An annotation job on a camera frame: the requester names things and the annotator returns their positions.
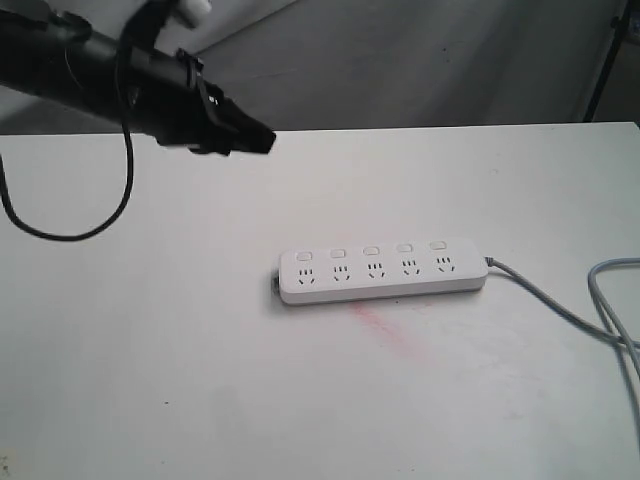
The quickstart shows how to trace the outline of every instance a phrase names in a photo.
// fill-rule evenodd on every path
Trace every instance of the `white cap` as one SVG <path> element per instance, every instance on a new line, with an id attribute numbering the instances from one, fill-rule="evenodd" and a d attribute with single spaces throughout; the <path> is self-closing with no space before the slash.
<path id="1" fill-rule="evenodd" d="M 196 28 L 211 13 L 211 3 L 209 0 L 180 0 L 177 9 L 189 27 Z"/>

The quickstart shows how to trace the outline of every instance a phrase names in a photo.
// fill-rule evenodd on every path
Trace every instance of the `table surface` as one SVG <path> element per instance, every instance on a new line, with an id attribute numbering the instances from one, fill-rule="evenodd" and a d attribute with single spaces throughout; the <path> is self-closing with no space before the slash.
<path id="1" fill-rule="evenodd" d="M 3 137 L 28 222 L 119 201 L 120 136 Z M 462 236 L 597 322 L 638 255 L 632 124 L 297 132 L 269 157 L 137 136 L 130 206 L 81 244 L 0 218 L 0 458 L 12 480 L 636 479 L 612 349 L 491 275 L 473 294 L 286 307 L 281 251 Z M 602 275 L 640 337 L 640 272 Z"/>

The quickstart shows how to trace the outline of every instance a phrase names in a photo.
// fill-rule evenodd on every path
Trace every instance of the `gray cable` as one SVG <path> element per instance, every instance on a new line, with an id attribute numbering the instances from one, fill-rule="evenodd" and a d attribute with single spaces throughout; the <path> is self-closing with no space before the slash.
<path id="1" fill-rule="evenodd" d="M 611 268 L 623 266 L 640 266 L 640 258 L 616 258 L 599 263 L 589 271 L 589 275 L 587 276 L 587 284 L 594 301 L 597 301 L 602 306 L 604 311 L 607 312 L 607 315 L 615 325 L 616 330 L 620 332 L 620 336 L 622 337 L 624 344 L 627 347 L 627 353 L 629 354 L 629 357 L 631 357 L 631 362 L 636 369 L 638 378 L 640 378 L 640 358 L 638 358 L 638 352 L 636 351 L 636 349 L 633 348 L 635 343 L 629 336 L 627 329 L 624 328 L 624 325 L 613 311 L 613 308 L 611 308 L 611 305 L 603 295 L 602 290 L 600 290 L 598 282 L 596 281 L 596 275 L 598 275 L 598 273 L 609 270 Z"/>
<path id="2" fill-rule="evenodd" d="M 603 342 L 607 342 L 611 346 L 613 346 L 613 349 L 616 353 L 616 359 L 622 372 L 622 378 L 629 395 L 629 400 L 631 402 L 636 436 L 638 438 L 638 445 L 640 446 L 640 406 L 638 404 L 638 395 L 636 394 L 635 388 L 633 386 L 633 381 L 631 380 L 631 376 L 629 374 L 629 368 L 627 367 L 627 363 L 624 359 L 624 351 L 626 350 L 629 354 L 629 357 L 631 358 L 635 371 L 638 374 L 638 378 L 640 378 L 640 360 L 638 359 L 638 352 L 636 350 L 640 342 L 634 342 L 631 339 L 629 333 L 624 328 L 624 325 L 613 311 L 613 308 L 611 308 L 611 305 L 603 295 L 602 290 L 600 290 L 598 282 L 596 281 L 596 276 L 598 275 L 598 273 L 605 270 L 616 267 L 640 266 L 640 258 L 617 258 L 613 260 L 607 260 L 605 262 L 599 263 L 591 270 L 589 270 L 589 275 L 587 276 L 589 293 L 591 294 L 591 298 L 593 299 L 593 304 L 596 307 L 596 311 L 598 312 L 598 315 L 600 316 L 600 319 L 602 320 L 602 323 L 604 324 L 607 331 L 600 330 L 589 322 L 584 321 L 571 311 L 567 310 L 511 267 L 505 265 L 504 263 L 498 262 L 491 257 L 487 257 L 486 261 L 489 267 L 496 267 L 507 273 L 509 275 L 509 278 L 531 292 L 554 312 L 556 312 L 564 319 L 568 320 L 572 325 L 578 327 L 592 337 L 597 338 L 598 340 L 601 340 Z M 620 336 L 614 334 L 613 327 L 618 330 Z"/>
<path id="3" fill-rule="evenodd" d="M 624 330 L 624 327 L 623 327 L 624 333 L 620 331 L 620 336 L 617 336 L 605 330 L 602 330 L 596 327 L 595 325 L 592 325 L 591 323 L 586 322 L 582 318 L 578 317 L 575 313 L 571 312 L 570 310 L 560 305 L 553 298 L 551 298 L 545 292 L 540 290 L 533 283 L 531 283 L 529 280 L 527 280 L 525 277 L 520 275 L 518 272 L 516 272 L 513 268 L 509 267 L 508 265 L 505 265 L 504 263 L 499 262 L 498 260 L 494 260 L 491 257 L 486 257 L 486 261 L 489 267 L 499 268 L 503 272 L 507 273 L 513 279 L 513 281 L 515 281 L 520 286 L 528 290 L 536 298 L 538 298 L 538 300 L 543 302 L 551 310 L 556 312 L 558 315 L 560 315 L 562 318 L 567 320 L 573 326 L 579 328 L 583 332 L 587 333 L 588 335 L 591 335 L 592 337 L 600 341 L 609 343 L 614 346 L 619 346 L 619 345 L 626 346 L 630 355 L 631 355 L 631 352 L 633 352 L 633 355 L 631 357 L 632 360 L 634 356 L 636 357 L 636 359 L 638 359 L 637 352 L 635 351 L 635 348 L 633 348 L 633 346 L 635 346 L 636 348 L 640 348 L 640 342 L 631 340 L 626 330 Z M 603 262 L 599 265 L 596 265 L 589 272 L 589 285 L 590 285 L 589 288 L 591 289 L 591 284 L 595 285 L 595 288 L 597 290 L 594 289 L 593 292 L 596 295 L 597 300 L 602 304 L 602 306 L 605 308 L 605 310 L 610 316 L 611 316 L 611 313 L 613 313 L 613 310 L 611 309 L 611 306 L 604 299 L 604 296 L 602 295 L 602 292 L 598 288 L 597 283 L 595 283 L 595 275 L 603 269 L 611 268 L 613 266 L 620 266 L 620 265 L 640 265 L 640 258 L 630 258 L 630 259 L 622 258 L 622 259 L 610 260 L 608 262 Z M 615 318 L 615 320 L 612 317 L 612 321 L 614 322 L 614 325 L 616 325 L 616 328 L 618 328 L 618 324 L 622 326 L 622 323 L 620 323 L 620 320 L 617 317 Z M 640 376 L 640 363 L 638 364 L 638 366 L 636 366 L 636 371 Z"/>

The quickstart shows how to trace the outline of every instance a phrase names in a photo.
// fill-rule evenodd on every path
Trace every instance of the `power strip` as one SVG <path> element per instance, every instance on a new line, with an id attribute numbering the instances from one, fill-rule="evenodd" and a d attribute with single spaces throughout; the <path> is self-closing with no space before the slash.
<path id="1" fill-rule="evenodd" d="M 279 287 L 285 303 L 304 305 L 479 290 L 487 275 L 473 242 L 444 238 L 291 250 L 280 257 Z"/>

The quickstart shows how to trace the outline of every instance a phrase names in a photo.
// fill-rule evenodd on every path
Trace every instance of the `white wall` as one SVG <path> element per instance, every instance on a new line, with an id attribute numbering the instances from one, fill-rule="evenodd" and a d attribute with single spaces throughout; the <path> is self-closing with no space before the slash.
<path id="1" fill-rule="evenodd" d="M 51 3 L 117 35 L 143 1 Z M 215 42 L 203 53 L 208 78 L 279 129 L 566 122 L 582 116 L 624 3 L 292 1 L 213 0 L 203 28 L 171 26 L 160 45 Z M 0 118 L 25 102 L 0 91 Z M 38 112 L 20 128 L 77 122 Z"/>

